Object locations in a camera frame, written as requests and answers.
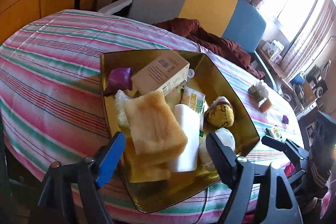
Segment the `tan sponge block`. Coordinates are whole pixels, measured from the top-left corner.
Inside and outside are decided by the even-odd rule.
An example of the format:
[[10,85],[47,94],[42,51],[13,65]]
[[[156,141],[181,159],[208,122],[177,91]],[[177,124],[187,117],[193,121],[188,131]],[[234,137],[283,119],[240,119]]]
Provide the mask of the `tan sponge block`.
[[176,159],[187,145],[163,92],[149,92],[124,103],[135,155],[145,164]]

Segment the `yellow sponge piece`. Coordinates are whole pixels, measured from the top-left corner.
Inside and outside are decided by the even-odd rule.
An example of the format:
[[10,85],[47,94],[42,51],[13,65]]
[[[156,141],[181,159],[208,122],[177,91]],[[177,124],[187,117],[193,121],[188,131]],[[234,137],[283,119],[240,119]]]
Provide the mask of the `yellow sponge piece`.
[[267,112],[272,107],[272,102],[269,98],[264,99],[259,105],[259,111],[261,113]]

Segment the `yellow plush toy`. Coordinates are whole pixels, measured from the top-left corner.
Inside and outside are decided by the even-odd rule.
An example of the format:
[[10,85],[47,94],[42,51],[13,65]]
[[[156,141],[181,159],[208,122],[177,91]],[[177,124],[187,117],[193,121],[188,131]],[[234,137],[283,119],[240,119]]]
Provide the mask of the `yellow plush toy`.
[[235,111],[230,101],[220,96],[205,112],[205,120],[215,127],[231,127],[235,121]]

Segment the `small purple candy on table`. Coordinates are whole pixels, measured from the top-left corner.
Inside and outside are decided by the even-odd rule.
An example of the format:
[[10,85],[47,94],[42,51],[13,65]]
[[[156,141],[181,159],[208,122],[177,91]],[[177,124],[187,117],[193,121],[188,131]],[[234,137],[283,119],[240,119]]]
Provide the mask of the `small purple candy on table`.
[[282,116],[282,123],[283,124],[289,124],[289,119],[288,119],[288,117],[286,115]]

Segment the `white crumpled plastic bag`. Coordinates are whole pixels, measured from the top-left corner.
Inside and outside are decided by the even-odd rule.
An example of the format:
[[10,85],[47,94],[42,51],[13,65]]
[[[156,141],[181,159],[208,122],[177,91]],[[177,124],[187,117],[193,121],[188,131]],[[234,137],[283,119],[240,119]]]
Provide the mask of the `white crumpled plastic bag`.
[[114,103],[117,110],[117,123],[121,127],[129,128],[129,123],[124,110],[124,103],[131,98],[127,96],[122,90],[118,90],[114,96]]

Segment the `gold square tray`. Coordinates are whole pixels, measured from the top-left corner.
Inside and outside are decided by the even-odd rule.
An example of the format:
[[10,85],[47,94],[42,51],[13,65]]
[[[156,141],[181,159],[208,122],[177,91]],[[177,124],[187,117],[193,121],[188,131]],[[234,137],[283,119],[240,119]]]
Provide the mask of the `gold square tray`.
[[217,182],[199,136],[214,132],[246,156],[257,130],[231,85],[202,53],[172,50],[110,52],[100,59],[109,133],[125,134],[121,172],[135,207],[153,213]]

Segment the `snack packet green yellow label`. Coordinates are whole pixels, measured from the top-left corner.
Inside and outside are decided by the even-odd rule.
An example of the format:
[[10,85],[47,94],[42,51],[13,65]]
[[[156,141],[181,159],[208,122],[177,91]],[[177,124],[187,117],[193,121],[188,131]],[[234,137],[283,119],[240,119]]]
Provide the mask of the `snack packet green yellow label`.
[[181,103],[189,106],[192,110],[194,110],[200,119],[200,127],[199,127],[199,136],[204,136],[204,107],[205,107],[205,99],[206,95],[187,86],[183,87],[183,95]]

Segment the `striped pink green tablecloth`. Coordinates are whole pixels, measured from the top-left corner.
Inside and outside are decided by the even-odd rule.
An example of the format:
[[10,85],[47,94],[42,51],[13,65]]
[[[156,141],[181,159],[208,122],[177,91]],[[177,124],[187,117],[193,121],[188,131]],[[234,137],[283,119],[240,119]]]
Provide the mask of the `striped pink green tablecloth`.
[[[100,56],[126,50],[204,53],[244,104],[258,133],[277,125],[302,144],[291,106],[271,92],[258,111],[248,94],[255,78],[228,60],[160,28],[90,11],[64,10],[18,30],[1,45],[1,116],[5,145],[41,180],[50,164],[79,162],[108,141],[100,86]],[[286,115],[289,124],[282,123]]]

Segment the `small green white carton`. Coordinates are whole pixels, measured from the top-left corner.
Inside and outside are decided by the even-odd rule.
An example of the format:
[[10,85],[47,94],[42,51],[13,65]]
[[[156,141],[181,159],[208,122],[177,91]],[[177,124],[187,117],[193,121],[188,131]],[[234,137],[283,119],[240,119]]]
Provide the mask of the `small green white carton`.
[[254,97],[259,97],[260,96],[260,93],[258,91],[258,89],[252,85],[249,89],[248,89],[248,93]]

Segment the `blue bag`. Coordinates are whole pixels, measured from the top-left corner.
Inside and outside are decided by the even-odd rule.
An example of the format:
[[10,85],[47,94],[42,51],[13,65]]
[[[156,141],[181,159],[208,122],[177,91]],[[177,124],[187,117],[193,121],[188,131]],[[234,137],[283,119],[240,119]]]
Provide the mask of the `blue bag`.
[[304,72],[299,72],[291,81],[291,85],[303,85],[306,81],[306,74]]

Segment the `wooden side desk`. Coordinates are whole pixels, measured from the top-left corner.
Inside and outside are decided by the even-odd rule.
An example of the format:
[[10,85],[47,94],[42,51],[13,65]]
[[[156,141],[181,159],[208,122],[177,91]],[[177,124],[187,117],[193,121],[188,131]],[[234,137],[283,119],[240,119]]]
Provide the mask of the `wooden side desk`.
[[289,102],[297,119],[317,108],[317,97],[306,79],[300,84],[300,88],[292,85],[289,80],[285,79],[280,67],[276,63],[269,61],[268,55],[261,48],[257,48],[256,53],[259,54],[270,70],[275,83],[280,85],[278,89],[281,89],[282,97]]

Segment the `cardboard box with barcode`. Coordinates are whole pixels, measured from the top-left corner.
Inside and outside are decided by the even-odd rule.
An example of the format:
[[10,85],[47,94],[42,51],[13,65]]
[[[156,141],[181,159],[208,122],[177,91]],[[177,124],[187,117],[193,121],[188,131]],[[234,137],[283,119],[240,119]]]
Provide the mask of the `cardboard box with barcode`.
[[164,51],[133,75],[131,81],[141,95],[160,91],[167,96],[187,78],[189,67],[190,63],[181,55],[172,50]]

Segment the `dark red jacket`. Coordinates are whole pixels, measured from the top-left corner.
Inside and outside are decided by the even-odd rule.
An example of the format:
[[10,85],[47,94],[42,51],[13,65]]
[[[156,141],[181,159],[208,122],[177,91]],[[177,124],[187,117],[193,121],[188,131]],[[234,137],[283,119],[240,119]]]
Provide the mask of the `dark red jacket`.
[[174,18],[165,22],[155,23],[153,26],[198,43],[214,54],[244,69],[257,79],[265,77],[264,72],[251,66],[252,56],[244,51],[238,43],[206,32],[196,19]]

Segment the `white boxes on desk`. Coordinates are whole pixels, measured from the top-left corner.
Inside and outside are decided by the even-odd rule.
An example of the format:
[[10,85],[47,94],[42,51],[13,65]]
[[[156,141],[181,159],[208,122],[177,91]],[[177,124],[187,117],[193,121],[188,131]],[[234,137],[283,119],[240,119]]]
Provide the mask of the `white boxes on desk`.
[[283,51],[284,46],[278,40],[273,40],[271,43],[266,42],[262,46],[262,50],[266,53],[269,57],[269,61],[275,61],[276,58],[280,55]]

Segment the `grey yellow blue chair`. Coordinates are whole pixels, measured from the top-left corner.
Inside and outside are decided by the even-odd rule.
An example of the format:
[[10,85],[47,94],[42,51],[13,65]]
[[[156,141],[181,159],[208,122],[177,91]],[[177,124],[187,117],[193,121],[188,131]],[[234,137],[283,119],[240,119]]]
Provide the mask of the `grey yellow blue chair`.
[[265,82],[275,81],[256,49],[266,28],[260,13],[246,0],[119,0],[102,7],[104,14],[125,11],[125,17],[154,24],[174,18],[196,19],[207,32],[238,43],[256,58]]

